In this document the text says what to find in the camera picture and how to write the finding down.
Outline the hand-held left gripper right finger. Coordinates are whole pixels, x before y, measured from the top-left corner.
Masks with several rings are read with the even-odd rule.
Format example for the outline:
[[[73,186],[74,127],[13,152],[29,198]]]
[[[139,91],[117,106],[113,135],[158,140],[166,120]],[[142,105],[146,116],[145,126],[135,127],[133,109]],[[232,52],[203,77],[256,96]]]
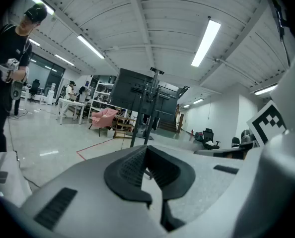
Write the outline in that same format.
[[[160,224],[173,231],[185,223],[175,218],[169,207],[169,200],[183,197],[195,181],[192,166],[153,146],[147,147],[147,169],[162,192]]]

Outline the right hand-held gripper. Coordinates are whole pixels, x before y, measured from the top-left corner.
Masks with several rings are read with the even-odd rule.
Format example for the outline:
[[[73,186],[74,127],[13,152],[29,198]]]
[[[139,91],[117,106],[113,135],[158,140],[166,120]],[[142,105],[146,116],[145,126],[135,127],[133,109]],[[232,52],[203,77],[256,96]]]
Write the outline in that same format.
[[[271,97],[287,129],[262,150],[235,238],[295,238],[295,58]]]

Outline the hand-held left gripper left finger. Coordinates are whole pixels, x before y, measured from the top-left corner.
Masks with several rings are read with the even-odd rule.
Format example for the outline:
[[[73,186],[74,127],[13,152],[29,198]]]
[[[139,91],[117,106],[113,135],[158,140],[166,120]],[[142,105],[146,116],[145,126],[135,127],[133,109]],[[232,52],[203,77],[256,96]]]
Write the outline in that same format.
[[[131,202],[145,203],[149,207],[152,197],[142,191],[144,173],[148,167],[146,151],[143,145],[109,164],[104,171],[104,181],[108,188],[121,199]]]

